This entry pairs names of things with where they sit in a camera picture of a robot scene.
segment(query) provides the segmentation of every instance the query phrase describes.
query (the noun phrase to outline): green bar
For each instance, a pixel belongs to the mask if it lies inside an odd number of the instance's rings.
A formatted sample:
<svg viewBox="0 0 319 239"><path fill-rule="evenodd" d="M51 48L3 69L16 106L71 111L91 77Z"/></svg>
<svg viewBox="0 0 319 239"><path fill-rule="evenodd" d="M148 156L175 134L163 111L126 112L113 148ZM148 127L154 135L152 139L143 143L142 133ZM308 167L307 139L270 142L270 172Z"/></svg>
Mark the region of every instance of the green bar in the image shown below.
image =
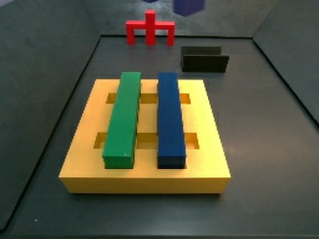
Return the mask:
<svg viewBox="0 0 319 239"><path fill-rule="evenodd" d="M140 72L123 72L103 149L107 169L134 168L139 108Z"/></svg>

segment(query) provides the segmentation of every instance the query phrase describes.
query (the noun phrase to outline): wooden block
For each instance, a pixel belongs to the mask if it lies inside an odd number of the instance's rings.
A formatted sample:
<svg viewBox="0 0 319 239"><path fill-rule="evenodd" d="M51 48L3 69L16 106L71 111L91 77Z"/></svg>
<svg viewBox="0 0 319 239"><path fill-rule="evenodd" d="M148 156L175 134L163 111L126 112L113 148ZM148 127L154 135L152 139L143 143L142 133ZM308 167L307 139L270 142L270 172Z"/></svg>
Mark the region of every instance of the wooden block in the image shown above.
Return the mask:
<svg viewBox="0 0 319 239"><path fill-rule="evenodd" d="M158 167L184 168L186 146L176 73L159 73L158 91Z"/></svg>
<svg viewBox="0 0 319 239"><path fill-rule="evenodd" d="M103 149L104 167L134 168L140 72L123 72Z"/></svg>
<svg viewBox="0 0 319 239"><path fill-rule="evenodd" d="M120 81L97 79L65 155L60 179L71 193L220 193L231 173L202 80L179 80L182 116L187 146L187 168L158 168L158 93L155 79L142 81L134 169L104 169L103 142Z"/></svg>
<svg viewBox="0 0 319 239"><path fill-rule="evenodd" d="M220 53L222 47L182 47L182 71L224 73L230 56L220 55Z"/></svg>

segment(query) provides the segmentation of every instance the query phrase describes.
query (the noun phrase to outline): blue block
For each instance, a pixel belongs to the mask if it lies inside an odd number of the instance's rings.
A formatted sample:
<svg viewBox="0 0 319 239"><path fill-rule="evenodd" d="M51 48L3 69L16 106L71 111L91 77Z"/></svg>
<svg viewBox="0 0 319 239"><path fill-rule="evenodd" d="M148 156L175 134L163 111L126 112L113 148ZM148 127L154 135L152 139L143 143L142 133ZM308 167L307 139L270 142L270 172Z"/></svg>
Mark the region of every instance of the blue block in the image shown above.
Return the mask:
<svg viewBox="0 0 319 239"><path fill-rule="evenodd" d="M143 2L146 2L146 3L148 3L148 4L151 4L151 3L154 3L154 2L158 2L159 0L142 0Z"/></svg>
<svg viewBox="0 0 319 239"><path fill-rule="evenodd" d="M159 73L158 167L186 167L186 144L176 73Z"/></svg>
<svg viewBox="0 0 319 239"><path fill-rule="evenodd" d="M174 0L175 13L183 17L204 9L206 0Z"/></svg>

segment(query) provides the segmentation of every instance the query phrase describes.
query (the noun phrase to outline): red block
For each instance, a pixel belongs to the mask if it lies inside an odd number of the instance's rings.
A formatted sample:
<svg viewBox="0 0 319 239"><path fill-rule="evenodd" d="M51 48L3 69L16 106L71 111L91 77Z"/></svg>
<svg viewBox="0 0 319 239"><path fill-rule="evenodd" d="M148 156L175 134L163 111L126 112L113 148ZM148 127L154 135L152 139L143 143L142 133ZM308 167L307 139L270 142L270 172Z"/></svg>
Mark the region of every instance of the red block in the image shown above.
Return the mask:
<svg viewBox="0 0 319 239"><path fill-rule="evenodd" d="M146 21L127 21L126 33L127 44L135 44L135 29L146 30L146 44L156 44L156 30L167 30L167 45L175 45L175 22L174 21L156 21L156 10L144 11Z"/></svg>

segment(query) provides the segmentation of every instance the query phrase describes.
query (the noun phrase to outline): gray floor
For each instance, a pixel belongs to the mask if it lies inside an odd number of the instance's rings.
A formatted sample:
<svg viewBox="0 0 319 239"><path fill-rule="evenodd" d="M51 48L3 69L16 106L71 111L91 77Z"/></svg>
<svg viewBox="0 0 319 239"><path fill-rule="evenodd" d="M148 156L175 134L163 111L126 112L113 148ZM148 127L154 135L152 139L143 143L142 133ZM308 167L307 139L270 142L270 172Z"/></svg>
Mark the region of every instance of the gray floor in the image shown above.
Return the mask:
<svg viewBox="0 0 319 239"><path fill-rule="evenodd" d="M319 235L318 127L252 40L104 37L68 102L9 227L17 235ZM224 74L183 74L180 46L220 46ZM71 195L57 175L96 78L175 71L203 78L232 181L218 195Z"/></svg>

